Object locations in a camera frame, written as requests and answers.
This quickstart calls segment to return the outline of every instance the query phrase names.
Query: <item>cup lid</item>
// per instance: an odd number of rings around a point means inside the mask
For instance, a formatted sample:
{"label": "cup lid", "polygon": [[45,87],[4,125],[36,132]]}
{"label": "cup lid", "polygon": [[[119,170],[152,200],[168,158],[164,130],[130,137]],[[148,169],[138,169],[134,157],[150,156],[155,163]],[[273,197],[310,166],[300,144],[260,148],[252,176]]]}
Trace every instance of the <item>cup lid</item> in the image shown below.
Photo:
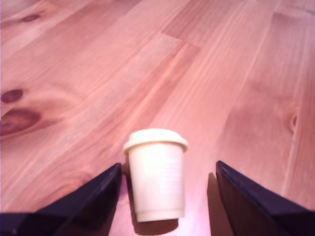
{"label": "cup lid", "polygon": [[125,143],[123,150],[127,154],[128,150],[135,145],[159,141],[180,144],[184,152],[188,149],[188,142],[172,130],[143,129],[130,134],[129,141]]}

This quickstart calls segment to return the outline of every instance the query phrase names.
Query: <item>wooden surface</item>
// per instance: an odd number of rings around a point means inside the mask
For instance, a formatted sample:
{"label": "wooden surface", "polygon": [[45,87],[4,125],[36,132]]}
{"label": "wooden surface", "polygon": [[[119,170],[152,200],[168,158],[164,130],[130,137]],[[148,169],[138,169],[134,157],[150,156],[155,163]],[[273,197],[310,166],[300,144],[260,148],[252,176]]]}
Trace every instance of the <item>wooden surface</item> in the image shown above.
{"label": "wooden surface", "polygon": [[[217,160],[315,209],[314,0],[3,0],[1,16],[3,212],[125,163],[150,127],[189,142],[168,235],[228,234]],[[110,235],[156,234],[132,220],[128,186]]]}

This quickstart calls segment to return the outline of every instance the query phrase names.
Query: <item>black plastic part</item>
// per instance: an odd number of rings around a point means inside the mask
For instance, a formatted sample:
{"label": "black plastic part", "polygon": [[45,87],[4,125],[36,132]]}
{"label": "black plastic part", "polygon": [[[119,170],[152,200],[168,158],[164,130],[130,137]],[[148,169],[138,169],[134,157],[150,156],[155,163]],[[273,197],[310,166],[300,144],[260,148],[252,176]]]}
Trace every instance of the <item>black plastic part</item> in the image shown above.
{"label": "black plastic part", "polygon": [[122,166],[118,163],[35,213],[2,213],[0,236],[106,236],[121,181]]}
{"label": "black plastic part", "polygon": [[236,236],[315,236],[315,212],[217,162],[225,211]]}

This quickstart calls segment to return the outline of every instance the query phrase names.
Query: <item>cup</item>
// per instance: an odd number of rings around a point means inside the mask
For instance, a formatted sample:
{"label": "cup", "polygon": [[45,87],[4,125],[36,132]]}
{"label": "cup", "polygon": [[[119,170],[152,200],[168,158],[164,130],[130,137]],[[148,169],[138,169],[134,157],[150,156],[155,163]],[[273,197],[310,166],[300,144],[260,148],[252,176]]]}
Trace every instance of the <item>cup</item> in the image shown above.
{"label": "cup", "polygon": [[187,148],[187,141],[171,130],[144,129],[130,135],[124,153],[129,157],[138,222],[184,217]]}

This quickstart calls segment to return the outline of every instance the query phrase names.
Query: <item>lid rim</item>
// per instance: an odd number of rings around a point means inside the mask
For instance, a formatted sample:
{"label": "lid rim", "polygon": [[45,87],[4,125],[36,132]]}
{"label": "lid rim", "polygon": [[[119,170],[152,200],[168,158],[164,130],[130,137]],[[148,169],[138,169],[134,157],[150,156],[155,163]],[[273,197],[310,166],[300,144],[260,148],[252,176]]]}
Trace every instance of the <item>lid rim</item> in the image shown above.
{"label": "lid rim", "polygon": [[[141,132],[141,131],[142,132],[146,132],[146,131],[149,131],[149,130],[152,130],[152,129],[144,129],[144,130],[136,131],[136,132],[134,132],[134,133],[132,133],[130,135],[130,138],[135,133],[139,134],[139,132]],[[132,148],[133,146],[140,145],[140,144],[145,144],[145,143],[152,143],[152,142],[172,142],[172,143],[180,144],[181,146],[183,146],[184,152],[187,151],[187,149],[188,149],[188,142],[182,136],[180,136],[178,133],[176,133],[176,132],[174,132],[172,130],[166,130],[166,129],[155,129],[155,130],[160,130],[162,132],[171,131],[174,134],[176,134],[176,136],[163,138],[163,137],[161,137],[161,135],[158,135],[157,137],[149,137],[148,138],[147,136],[144,135],[144,137],[140,137],[140,138],[137,138],[137,139],[131,138],[131,139],[129,139],[128,142],[126,142],[124,144],[124,147],[123,147],[124,153],[127,154],[128,150],[130,148]]]}

